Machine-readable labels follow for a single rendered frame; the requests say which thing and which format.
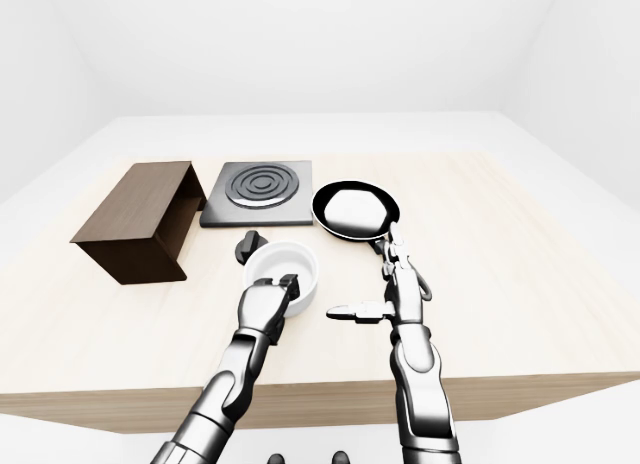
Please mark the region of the black frying pan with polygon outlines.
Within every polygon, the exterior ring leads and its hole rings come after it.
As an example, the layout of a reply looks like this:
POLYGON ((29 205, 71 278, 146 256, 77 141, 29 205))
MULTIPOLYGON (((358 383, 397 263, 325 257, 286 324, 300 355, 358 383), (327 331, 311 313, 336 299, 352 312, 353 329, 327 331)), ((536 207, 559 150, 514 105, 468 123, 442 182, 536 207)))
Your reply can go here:
POLYGON ((368 243, 383 259, 386 282, 392 281, 396 269, 408 269, 418 296, 424 301, 432 299, 431 289, 409 260, 407 242, 399 230, 400 208, 388 191, 361 180, 329 182, 313 195, 311 211, 333 236, 368 243))

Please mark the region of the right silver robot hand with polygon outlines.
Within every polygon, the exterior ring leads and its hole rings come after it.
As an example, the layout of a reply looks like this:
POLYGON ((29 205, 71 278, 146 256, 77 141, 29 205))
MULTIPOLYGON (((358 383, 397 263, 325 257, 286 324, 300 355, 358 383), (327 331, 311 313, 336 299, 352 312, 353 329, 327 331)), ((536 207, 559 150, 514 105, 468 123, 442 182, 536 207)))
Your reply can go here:
POLYGON ((394 326, 422 324, 423 301, 431 299, 431 291, 410 263, 407 243, 396 222, 390 224, 387 238, 375 242, 374 250, 383 258, 382 275, 387 282, 384 301, 336 306, 328 309, 326 316, 358 324, 376 324, 383 319, 394 326))

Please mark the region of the white bowl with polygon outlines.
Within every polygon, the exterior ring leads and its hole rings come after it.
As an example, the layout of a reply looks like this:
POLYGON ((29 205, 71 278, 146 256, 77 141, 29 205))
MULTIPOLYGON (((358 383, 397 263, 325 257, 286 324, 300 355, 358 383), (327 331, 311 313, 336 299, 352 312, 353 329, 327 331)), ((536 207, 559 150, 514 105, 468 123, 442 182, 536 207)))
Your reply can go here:
POLYGON ((319 264, 314 252, 295 241, 270 242, 257 249, 244 265, 243 283, 247 288, 260 278, 275 283, 286 274, 296 274, 300 295, 288 304, 285 317, 295 317, 312 303, 319 280, 319 264))

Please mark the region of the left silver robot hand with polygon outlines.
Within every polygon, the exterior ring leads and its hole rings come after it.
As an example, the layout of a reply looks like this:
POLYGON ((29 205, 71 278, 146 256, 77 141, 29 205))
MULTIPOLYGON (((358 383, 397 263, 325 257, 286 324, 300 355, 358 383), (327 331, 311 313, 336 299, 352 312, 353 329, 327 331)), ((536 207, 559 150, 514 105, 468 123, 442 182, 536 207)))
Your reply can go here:
POLYGON ((284 314, 292 300, 300 296, 297 274, 286 274, 277 283, 260 278, 242 294, 238 307, 237 334, 259 333, 276 345, 284 329, 284 314))

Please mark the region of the flat dark stove plate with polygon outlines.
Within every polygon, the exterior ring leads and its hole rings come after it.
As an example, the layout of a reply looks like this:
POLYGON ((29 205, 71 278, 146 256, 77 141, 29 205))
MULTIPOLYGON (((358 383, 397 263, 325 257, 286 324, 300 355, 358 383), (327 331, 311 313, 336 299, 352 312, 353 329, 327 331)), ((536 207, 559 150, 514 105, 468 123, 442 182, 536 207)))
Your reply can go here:
POLYGON ((203 228, 313 223, 312 163, 226 162, 200 216, 203 228))

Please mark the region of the dark wooden cabinet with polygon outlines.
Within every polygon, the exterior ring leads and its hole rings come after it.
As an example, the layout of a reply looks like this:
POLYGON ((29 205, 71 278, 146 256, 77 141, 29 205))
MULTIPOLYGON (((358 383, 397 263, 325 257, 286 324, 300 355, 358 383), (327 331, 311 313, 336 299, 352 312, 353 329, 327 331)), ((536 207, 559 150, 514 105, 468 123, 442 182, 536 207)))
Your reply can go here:
POLYGON ((178 257, 205 203, 191 162, 136 163, 71 242, 121 285, 184 281, 178 257))

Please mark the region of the round black knob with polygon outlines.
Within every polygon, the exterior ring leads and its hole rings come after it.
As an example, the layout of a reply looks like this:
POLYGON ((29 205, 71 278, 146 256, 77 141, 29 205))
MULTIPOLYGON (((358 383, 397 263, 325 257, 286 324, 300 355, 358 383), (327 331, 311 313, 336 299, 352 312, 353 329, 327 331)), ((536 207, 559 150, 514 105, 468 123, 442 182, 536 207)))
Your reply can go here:
POLYGON ((241 265, 245 265, 250 257, 262 246, 266 245, 268 240, 259 234, 256 230, 246 232, 235 247, 235 258, 241 265))

